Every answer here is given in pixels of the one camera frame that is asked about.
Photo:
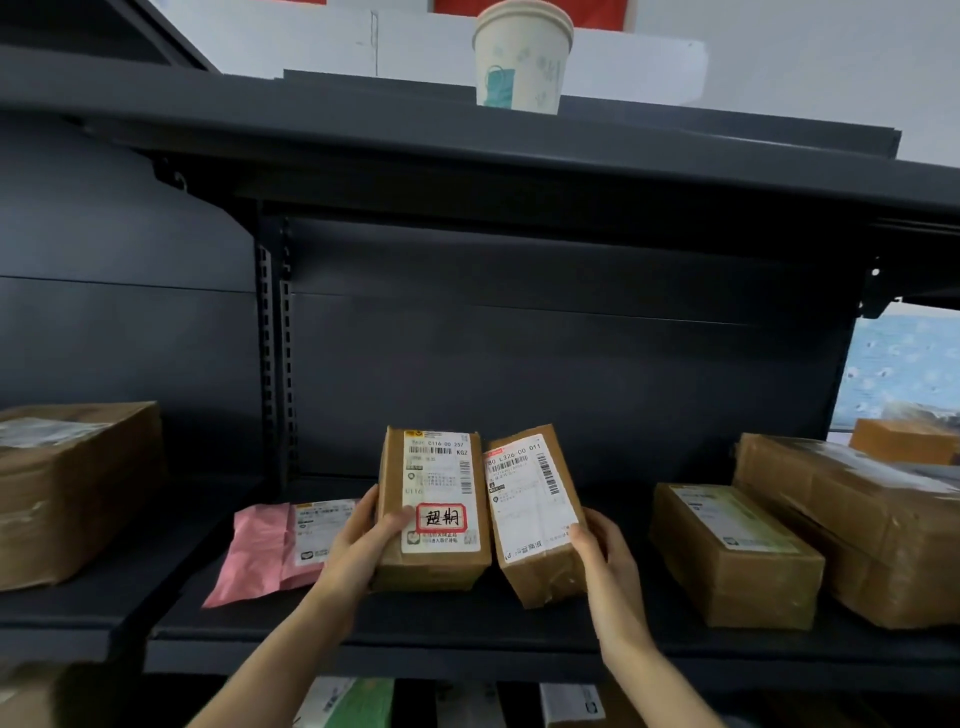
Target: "disposable cup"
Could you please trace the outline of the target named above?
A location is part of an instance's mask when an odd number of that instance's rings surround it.
[[[503,0],[477,16],[473,52],[477,105],[557,113],[566,58],[573,47],[570,16],[542,0]]]

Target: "metal shelf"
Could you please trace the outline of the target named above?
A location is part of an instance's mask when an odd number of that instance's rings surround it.
[[[297,484],[292,499],[358,495],[368,483]],[[615,515],[640,563],[651,631],[700,690],[755,688],[956,692],[960,630],[887,632],[825,597],[810,632],[707,629],[644,538],[646,488],[585,487]],[[230,674],[299,602],[302,592],[213,610],[200,604],[220,561],[196,574],[148,643],[147,670]],[[493,566],[465,594],[377,594],[361,605],[331,673],[575,682],[605,671],[586,601],[524,611]]]
[[[0,594],[0,655],[13,662],[102,662],[142,640],[259,482],[177,479],[91,564],[54,587]]]
[[[504,167],[565,171],[668,187],[719,186],[728,193],[725,202],[787,194],[806,204],[857,203],[887,213],[954,214],[960,191],[960,170],[788,144],[505,112],[343,85],[318,93],[293,82],[21,48],[0,47],[0,63],[15,69],[0,79],[0,109],[71,115],[120,144],[203,156],[205,182],[264,202],[284,201],[284,182],[302,187],[305,172],[329,164],[319,155],[344,150],[365,154],[351,158],[353,166],[364,160],[380,166],[391,155],[405,155],[399,161],[408,172],[425,160],[454,172],[476,172],[478,164],[494,165],[488,168],[493,174]],[[214,159],[224,165],[213,169]],[[224,176],[227,170],[231,177]],[[204,175],[199,168],[191,172]],[[378,177],[368,181],[368,190],[341,184],[339,202],[357,209],[365,191],[379,199],[385,186],[409,186],[409,177],[391,180],[385,169]],[[316,185],[300,197],[286,202],[337,202],[335,190]],[[560,208],[556,199],[540,202],[551,213]],[[469,219],[493,214],[469,198],[461,204]],[[644,201],[636,199],[635,206]]]

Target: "pink plastic mailer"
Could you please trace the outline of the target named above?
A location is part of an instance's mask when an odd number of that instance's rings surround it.
[[[204,607],[313,584],[355,500],[252,505],[233,515],[233,541]]]

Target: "white label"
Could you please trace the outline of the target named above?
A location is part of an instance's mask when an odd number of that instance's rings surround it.
[[[107,427],[110,427],[110,423],[69,423],[21,417],[0,423],[0,447],[48,448],[86,437],[91,432]]]
[[[484,464],[505,561],[570,543],[568,532],[577,514],[542,435],[485,452]]]
[[[671,485],[670,489],[731,551],[800,553],[789,537],[740,502],[732,488]]]
[[[465,432],[403,433],[403,505],[416,509],[403,553],[479,551],[473,453]]]
[[[877,462],[859,450],[845,448],[836,443],[812,442],[804,443],[804,445],[835,462],[842,463],[854,473],[863,475],[871,482],[884,488],[902,488],[948,495],[960,494],[960,489],[954,488],[952,485],[947,485],[947,483],[942,483],[925,475],[897,470],[886,463]]]
[[[437,683],[437,728],[507,728],[494,683]]]
[[[340,533],[355,506],[355,500],[325,500],[295,505],[297,555],[294,566],[306,567],[326,561],[333,539]]]
[[[297,712],[294,726],[324,728],[340,704],[341,698],[349,692],[355,682],[354,677],[318,677],[313,681],[313,685],[303,699],[303,705]]]
[[[595,685],[540,684],[543,722],[572,723],[577,720],[603,720],[603,703]]]

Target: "lower shelf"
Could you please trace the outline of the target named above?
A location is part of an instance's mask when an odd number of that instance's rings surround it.
[[[196,568],[191,556],[257,483],[174,480],[72,579],[0,594],[0,659],[102,662],[127,640],[144,639]]]
[[[359,495],[366,484],[300,484],[291,499]],[[888,632],[825,597],[810,632],[708,629],[644,538],[646,489],[585,488],[620,522],[640,564],[660,649],[703,691],[753,688],[960,692],[960,630]],[[147,670],[230,674],[303,592],[203,610],[220,561],[156,625]],[[589,682],[605,670],[585,599],[524,611],[496,566],[468,593],[375,594],[328,672],[426,679]]]

